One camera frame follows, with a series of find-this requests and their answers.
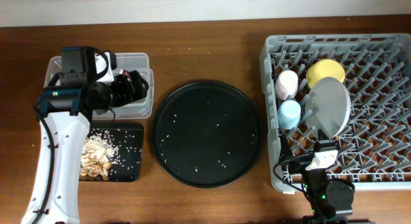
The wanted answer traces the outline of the yellow bowl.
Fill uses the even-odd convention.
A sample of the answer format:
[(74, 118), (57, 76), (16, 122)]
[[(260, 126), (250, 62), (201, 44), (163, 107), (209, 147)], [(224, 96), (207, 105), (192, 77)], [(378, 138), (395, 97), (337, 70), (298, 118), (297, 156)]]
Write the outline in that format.
[(306, 72), (306, 80), (310, 88), (312, 88), (319, 80), (328, 77), (334, 78), (341, 83), (345, 80), (345, 70), (336, 60), (319, 60)]

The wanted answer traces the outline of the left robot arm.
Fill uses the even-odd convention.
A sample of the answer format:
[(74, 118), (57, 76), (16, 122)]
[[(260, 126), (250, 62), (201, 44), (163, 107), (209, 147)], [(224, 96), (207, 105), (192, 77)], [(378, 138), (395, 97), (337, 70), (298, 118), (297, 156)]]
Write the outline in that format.
[(80, 159), (93, 114), (147, 97), (152, 71), (126, 68), (96, 47), (62, 48), (61, 70), (43, 88), (33, 109), (41, 130), (39, 162), (23, 223), (79, 223)]

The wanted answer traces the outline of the gold brown snack wrapper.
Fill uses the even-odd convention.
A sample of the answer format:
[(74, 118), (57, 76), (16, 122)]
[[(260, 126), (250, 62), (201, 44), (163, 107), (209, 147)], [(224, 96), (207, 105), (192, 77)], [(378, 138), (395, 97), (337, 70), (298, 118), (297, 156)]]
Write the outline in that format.
[(132, 84), (130, 73), (127, 70), (124, 70), (124, 69), (120, 70), (120, 74), (121, 74), (121, 81), (123, 82), (123, 84), (125, 85)]

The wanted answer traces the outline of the grey round plate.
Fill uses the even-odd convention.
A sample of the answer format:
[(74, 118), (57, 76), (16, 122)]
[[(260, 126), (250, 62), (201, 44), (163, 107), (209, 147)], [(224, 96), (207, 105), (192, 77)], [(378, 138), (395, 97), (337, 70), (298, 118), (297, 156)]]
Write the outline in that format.
[(310, 90), (304, 111), (312, 111), (306, 119), (308, 128), (314, 127), (318, 138), (322, 130), (328, 138), (338, 136), (346, 127), (350, 116), (351, 98), (345, 85), (328, 77), (319, 80)]

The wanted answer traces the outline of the food scraps pile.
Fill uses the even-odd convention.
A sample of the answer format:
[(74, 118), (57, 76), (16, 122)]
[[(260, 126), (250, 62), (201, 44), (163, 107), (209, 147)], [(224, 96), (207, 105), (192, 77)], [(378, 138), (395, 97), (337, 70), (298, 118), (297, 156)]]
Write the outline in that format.
[(109, 181), (113, 166), (119, 164), (119, 147), (107, 134), (87, 137), (80, 160), (80, 181)]

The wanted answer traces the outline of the pink cup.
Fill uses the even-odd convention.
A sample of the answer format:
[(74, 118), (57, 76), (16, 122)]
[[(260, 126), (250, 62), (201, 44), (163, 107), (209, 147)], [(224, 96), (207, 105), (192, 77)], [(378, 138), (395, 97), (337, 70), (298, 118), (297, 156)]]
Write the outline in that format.
[(291, 70), (282, 71), (277, 77), (274, 89), (278, 99), (294, 98), (298, 89), (298, 75)]

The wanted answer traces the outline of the blue cup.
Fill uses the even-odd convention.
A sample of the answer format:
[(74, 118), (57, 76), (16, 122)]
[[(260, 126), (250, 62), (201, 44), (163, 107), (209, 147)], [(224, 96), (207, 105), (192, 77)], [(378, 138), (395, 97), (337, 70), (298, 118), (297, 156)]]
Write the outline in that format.
[(279, 127), (285, 130), (291, 130), (296, 127), (301, 118), (301, 106), (295, 100), (284, 101), (277, 111)]

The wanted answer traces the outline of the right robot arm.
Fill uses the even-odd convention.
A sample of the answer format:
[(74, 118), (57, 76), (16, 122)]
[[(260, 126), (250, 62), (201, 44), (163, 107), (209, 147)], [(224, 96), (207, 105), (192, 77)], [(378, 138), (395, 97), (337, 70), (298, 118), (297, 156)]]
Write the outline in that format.
[[(355, 186), (341, 178), (328, 178), (327, 168), (336, 162), (340, 145), (322, 130), (318, 130), (318, 138), (312, 150), (295, 156), (285, 134), (282, 134), (281, 155), (272, 171), (280, 181), (302, 192), (309, 201), (312, 215), (303, 216), (301, 223), (349, 223), (347, 217), (353, 214)], [(292, 173), (301, 174), (300, 188), (277, 174), (276, 169), (283, 166)]]

